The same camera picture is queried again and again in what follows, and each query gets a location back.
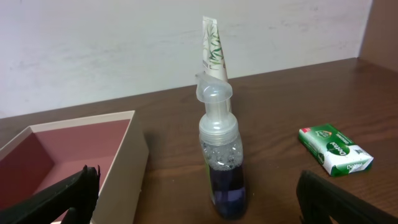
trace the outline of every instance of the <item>wooden table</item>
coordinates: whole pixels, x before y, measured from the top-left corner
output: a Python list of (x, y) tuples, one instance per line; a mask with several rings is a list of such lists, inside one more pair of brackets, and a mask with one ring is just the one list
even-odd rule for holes
[[(299, 223), (304, 169), (398, 216), (397, 73), (352, 58), (230, 83), (249, 187), (248, 210), (234, 223)], [(126, 110), (138, 111), (150, 149), (135, 223), (227, 223), (210, 202), (195, 86), (1, 119), (0, 146), (30, 124)], [(374, 156), (369, 172), (328, 176), (297, 139), (299, 128), (324, 123)]]

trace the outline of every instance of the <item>brown wooden surface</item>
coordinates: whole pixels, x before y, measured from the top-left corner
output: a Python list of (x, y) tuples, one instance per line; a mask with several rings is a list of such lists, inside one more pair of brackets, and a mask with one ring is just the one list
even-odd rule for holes
[[(398, 74), (348, 59), (230, 83), (249, 187), (248, 210), (233, 223), (299, 223), (303, 169), (398, 216)], [(0, 146), (30, 124), (126, 110), (138, 110), (150, 150), (135, 223), (227, 223), (210, 202), (195, 86), (2, 119)], [(297, 139), (299, 128), (324, 123), (374, 156), (373, 168), (329, 177)]]
[(374, 0), (360, 58), (398, 72), (398, 1)]

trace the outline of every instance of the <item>green soap package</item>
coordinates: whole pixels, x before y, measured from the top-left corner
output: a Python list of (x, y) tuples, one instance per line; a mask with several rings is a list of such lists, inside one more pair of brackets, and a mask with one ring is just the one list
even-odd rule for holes
[(332, 176), (370, 169), (373, 157), (330, 124), (302, 128), (298, 138)]

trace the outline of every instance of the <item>open box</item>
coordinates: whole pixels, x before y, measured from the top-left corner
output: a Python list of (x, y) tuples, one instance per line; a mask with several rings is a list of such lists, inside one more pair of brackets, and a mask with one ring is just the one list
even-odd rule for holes
[(0, 149), (0, 210), (99, 165), (91, 222), (132, 223), (147, 157), (135, 111), (29, 126)]

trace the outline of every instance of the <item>white wall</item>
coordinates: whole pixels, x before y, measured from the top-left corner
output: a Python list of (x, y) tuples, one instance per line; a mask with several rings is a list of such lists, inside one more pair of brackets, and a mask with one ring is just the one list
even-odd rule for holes
[(356, 57), (371, 0), (2, 0), (0, 118), (194, 84), (201, 17), (230, 78)]

